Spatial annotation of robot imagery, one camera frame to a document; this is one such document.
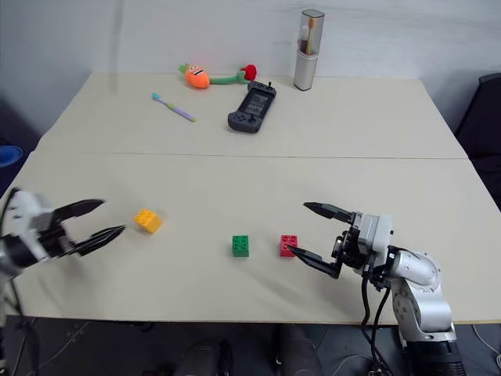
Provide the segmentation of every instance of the lego brick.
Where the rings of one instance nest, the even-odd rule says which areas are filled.
[[[149,233],[157,231],[158,227],[162,224],[162,219],[148,209],[141,210],[136,217],[135,222]]]
[[[234,235],[232,239],[232,252],[234,257],[249,257],[248,235]]]
[[[287,245],[292,245],[297,247],[297,236],[296,235],[282,235],[280,237],[280,256],[281,257],[294,257],[294,253],[287,247]]]

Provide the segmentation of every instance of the white table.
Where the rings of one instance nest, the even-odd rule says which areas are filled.
[[[68,221],[77,239],[108,226],[128,228],[91,255],[31,267],[19,278],[27,314],[109,320],[353,323],[362,317],[361,279],[339,280],[279,257],[280,234],[328,257],[346,226],[304,201],[391,213],[395,244],[428,251],[444,270],[456,321],[497,321],[501,215],[469,161],[199,157],[35,153],[16,185],[59,206],[103,198]],[[139,231],[141,208],[165,223]],[[250,257],[233,258],[234,234],[248,234]],[[380,295],[370,289],[376,305]],[[395,322],[390,306],[381,322]]]
[[[27,314],[359,322],[358,275],[344,268],[332,280],[279,257],[281,234],[330,256],[346,226],[301,206],[320,201],[392,214],[395,244],[440,263],[455,321],[501,321],[492,283],[501,214],[422,84],[318,78],[299,92],[290,79],[271,81],[276,101],[261,131],[247,135],[226,124],[245,86],[198,91],[176,75],[120,74],[113,92],[109,75],[93,74],[14,185],[55,206],[106,199],[67,223],[76,239],[128,228],[89,256],[27,269],[19,277]],[[199,120],[153,102],[151,92]],[[141,208],[165,221],[154,235],[133,223]],[[235,234],[249,235],[249,258],[232,257]],[[374,305],[379,297],[371,289]],[[395,322],[389,307],[382,323]]]
[[[261,131],[232,131],[228,113],[245,85],[193,89],[176,74],[93,74],[38,150],[260,157],[466,158],[417,80],[317,78],[301,92],[272,81],[277,96]],[[193,116],[190,123],[151,100],[158,92]]]

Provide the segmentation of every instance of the red lego brick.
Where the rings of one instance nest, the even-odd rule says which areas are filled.
[[[280,238],[280,256],[281,257],[294,257],[294,253],[290,251],[287,245],[292,245],[297,247],[297,236],[296,235],[282,235]]]

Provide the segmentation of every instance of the orange plush toy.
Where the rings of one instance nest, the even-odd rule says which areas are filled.
[[[179,67],[179,71],[185,75],[186,82],[198,89],[208,88],[210,84],[227,85],[235,82],[248,84],[250,81],[255,80],[258,74],[258,70],[253,64],[240,68],[235,76],[221,78],[209,78],[209,74],[205,69],[195,64],[183,64]]]

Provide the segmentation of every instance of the red plush heart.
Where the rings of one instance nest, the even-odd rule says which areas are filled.
[[[245,72],[244,78],[248,81],[255,80],[256,76],[258,75],[258,69],[253,64],[248,64],[245,67],[243,67],[241,70]]]

